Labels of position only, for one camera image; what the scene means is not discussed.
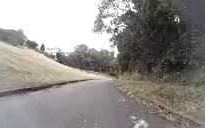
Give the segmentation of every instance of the roadside vegetation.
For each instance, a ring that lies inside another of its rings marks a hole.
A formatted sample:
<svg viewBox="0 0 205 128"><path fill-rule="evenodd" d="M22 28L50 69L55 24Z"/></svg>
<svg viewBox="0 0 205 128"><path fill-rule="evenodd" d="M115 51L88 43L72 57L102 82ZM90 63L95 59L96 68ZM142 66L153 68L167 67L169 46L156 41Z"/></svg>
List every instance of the roadside vegetation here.
<svg viewBox="0 0 205 128"><path fill-rule="evenodd" d="M114 52L106 49L97 51L85 44L75 46L74 51L71 53L58 52L56 59L58 62L74 68L107 73L112 76L115 76L116 71L118 71Z"/></svg>
<svg viewBox="0 0 205 128"><path fill-rule="evenodd" d="M102 0L93 30L110 34L118 48L119 86L205 120L205 11L192 7L203 5Z"/></svg>

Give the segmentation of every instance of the sky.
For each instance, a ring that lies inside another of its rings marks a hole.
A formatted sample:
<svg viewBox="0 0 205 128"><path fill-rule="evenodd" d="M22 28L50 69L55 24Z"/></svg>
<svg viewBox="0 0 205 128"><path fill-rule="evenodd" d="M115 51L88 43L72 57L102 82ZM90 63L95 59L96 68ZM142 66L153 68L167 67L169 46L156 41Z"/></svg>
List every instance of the sky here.
<svg viewBox="0 0 205 128"><path fill-rule="evenodd" d="M92 32L99 0L0 0L0 27L71 52L75 45L110 49L109 35Z"/></svg>

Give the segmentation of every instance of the road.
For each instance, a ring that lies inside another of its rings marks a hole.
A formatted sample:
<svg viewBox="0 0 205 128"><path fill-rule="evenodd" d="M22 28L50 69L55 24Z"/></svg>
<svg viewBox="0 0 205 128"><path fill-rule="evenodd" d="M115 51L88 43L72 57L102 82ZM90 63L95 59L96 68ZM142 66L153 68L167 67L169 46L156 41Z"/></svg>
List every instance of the road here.
<svg viewBox="0 0 205 128"><path fill-rule="evenodd" d="M95 80L0 98L0 128L174 128L115 88Z"/></svg>

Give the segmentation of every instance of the building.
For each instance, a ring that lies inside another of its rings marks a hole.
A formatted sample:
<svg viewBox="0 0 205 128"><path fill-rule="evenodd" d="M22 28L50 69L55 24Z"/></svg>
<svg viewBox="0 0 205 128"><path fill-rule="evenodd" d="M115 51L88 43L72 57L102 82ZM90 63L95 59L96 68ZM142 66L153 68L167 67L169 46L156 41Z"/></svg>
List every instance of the building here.
<svg viewBox="0 0 205 128"><path fill-rule="evenodd" d="M50 55L56 56L57 52L61 52L59 48L47 48L46 52Z"/></svg>

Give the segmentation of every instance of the hillside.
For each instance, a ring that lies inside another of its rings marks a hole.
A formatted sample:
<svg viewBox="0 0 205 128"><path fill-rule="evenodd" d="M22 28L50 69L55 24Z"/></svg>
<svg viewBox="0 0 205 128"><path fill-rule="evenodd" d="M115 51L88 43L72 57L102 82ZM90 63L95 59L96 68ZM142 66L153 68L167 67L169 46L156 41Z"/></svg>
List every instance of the hillside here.
<svg viewBox="0 0 205 128"><path fill-rule="evenodd" d="M0 89L87 78L102 77L61 65L33 50L0 42Z"/></svg>

